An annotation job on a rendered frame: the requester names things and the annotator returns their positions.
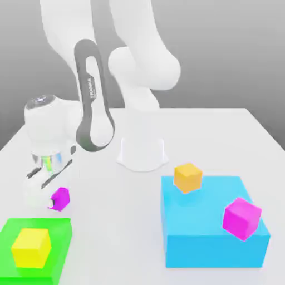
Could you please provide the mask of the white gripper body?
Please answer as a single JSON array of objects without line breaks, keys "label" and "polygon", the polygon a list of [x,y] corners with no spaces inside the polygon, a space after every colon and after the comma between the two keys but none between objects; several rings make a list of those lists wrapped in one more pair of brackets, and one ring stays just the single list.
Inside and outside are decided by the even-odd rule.
[{"label": "white gripper body", "polygon": [[44,165],[30,171],[23,183],[23,197],[31,207],[48,208],[52,194],[60,187],[72,190],[73,160],[69,160],[62,168],[48,171]]}]

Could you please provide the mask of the small magenta cube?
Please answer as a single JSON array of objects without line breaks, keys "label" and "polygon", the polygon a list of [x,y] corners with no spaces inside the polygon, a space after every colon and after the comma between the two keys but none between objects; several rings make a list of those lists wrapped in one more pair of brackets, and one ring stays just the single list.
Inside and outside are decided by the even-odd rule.
[{"label": "small magenta cube", "polygon": [[70,192],[67,188],[58,188],[50,198],[52,206],[49,209],[61,212],[70,203]]},{"label": "small magenta cube", "polygon": [[242,241],[246,241],[258,228],[262,209],[236,198],[224,211],[222,228]]}]

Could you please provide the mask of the small yellow cube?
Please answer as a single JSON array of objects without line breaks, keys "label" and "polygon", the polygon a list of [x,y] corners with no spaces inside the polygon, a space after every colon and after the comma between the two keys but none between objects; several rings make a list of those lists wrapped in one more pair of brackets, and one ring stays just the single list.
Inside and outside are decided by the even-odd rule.
[{"label": "small yellow cube", "polygon": [[11,251],[17,268],[42,269],[51,251],[48,229],[22,228]]}]

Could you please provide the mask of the small orange cube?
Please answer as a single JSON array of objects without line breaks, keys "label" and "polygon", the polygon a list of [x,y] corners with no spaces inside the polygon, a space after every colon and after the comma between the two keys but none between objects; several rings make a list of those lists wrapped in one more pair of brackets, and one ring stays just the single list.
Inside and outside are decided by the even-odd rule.
[{"label": "small orange cube", "polygon": [[199,190],[202,185],[203,172],[192,163],[174,168],[174,185],[183,193]]}]

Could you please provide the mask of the large green box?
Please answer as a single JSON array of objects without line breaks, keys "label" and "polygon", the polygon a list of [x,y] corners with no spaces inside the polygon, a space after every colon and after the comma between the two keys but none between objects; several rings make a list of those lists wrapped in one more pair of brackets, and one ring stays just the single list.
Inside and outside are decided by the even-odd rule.
[{"label": "large green box", "polygon": [[[22,228],[48,229],[51,251],[42,269],[17,268],[11,247]],[[69,218],[10,218],[0,231],[0,285],[58,285],[72,238]]]}]

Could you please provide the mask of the large blue box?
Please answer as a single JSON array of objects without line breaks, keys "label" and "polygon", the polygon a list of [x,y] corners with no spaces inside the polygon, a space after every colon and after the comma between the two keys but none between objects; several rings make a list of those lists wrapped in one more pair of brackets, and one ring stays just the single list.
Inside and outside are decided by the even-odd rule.
[{"label": "large blue box", "polygon": [[166,267],[260,268],[270,239],[262,219],[246,241],[222,228],[225,208],[236,198],[253,204],[238,176],[203,176],[201,188],[187,194],[174,185],[173,176],[162,176]]}]

